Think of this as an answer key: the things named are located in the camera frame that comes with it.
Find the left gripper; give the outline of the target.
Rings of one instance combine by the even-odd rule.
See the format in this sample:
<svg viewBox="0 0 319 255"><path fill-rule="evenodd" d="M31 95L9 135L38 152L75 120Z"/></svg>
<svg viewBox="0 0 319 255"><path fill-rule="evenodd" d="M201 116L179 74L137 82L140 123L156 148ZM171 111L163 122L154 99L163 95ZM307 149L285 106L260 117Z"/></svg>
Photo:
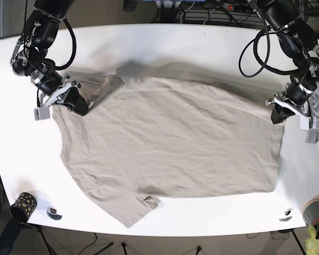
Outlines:
<svg viewBox="0 0 319 255"><path fill-rule="evenodd" d="M299 80L287 83L284 91L276 93L273 98L266 101L266 105L274 105L271 113L273 124L280 124L288 117L299 117L299 125L302 130L314 128L314 116L310 97L314 93L314 86Z"/></svg>

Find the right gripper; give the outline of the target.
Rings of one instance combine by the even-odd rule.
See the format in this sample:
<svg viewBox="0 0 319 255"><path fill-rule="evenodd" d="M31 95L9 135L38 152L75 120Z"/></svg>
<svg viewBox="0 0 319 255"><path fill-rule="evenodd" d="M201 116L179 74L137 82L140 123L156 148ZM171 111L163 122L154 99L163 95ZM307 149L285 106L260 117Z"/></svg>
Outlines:
<svg viewBox="0 0 319 255"><path fill-rule="evenodd" d="M49 119L51 117L49 108L53 105L63 105L80 116L86 115L89 111L89 106L79 93L80 87L81 85L76 81L65 80L61 86L48 96L45 102L43 102L43 99L46 95L41 93L38 96L37 107L34 109L35 120Z"/></svg>

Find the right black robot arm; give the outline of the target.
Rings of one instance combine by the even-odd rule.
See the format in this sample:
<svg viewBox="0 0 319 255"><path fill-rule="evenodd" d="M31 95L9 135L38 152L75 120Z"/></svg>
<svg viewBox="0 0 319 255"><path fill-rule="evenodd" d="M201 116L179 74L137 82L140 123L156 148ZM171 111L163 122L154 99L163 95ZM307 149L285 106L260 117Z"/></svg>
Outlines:
<svg viewBox="0 0 319 255"><path fill-rule="evenodd" d="M36 120L50 117L49 108L53 105L65 106L70 111L84 116L89 105L80 94L81 85L70 81L70 75L60 75L74 61L77 41L66 15L72 1L36 1L30 16L24 17L21 37L13 51L10 65L18 76L29 77L37 87L37 107L34 110ZM64 23L72 39L70 59L57 66L47 58L48 49L55 41L60 24Z"/></svg>

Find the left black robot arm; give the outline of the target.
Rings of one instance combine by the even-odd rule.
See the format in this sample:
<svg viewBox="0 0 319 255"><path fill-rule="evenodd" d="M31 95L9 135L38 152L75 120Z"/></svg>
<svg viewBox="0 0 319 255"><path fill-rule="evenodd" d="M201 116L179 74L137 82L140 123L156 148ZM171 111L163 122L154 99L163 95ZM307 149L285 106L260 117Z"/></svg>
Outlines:
<svg viewBox="0 0 319 255"><path fill-rule="evenodd" d="M273 104L273 124L279 124L288 117L297 115L300 128L310 130L316 127L316 117L311 112L310 97L319 84L319 44L313 29L300 17L292 1L249 1L253 11L263 22L264 28L249 42L253 54L261 66L252 77L264 69L290 77L284 91L266 101ZM270 35L276 35L282 51L292 59L295 70L282 71L268 65L271 51Z"/></svg>

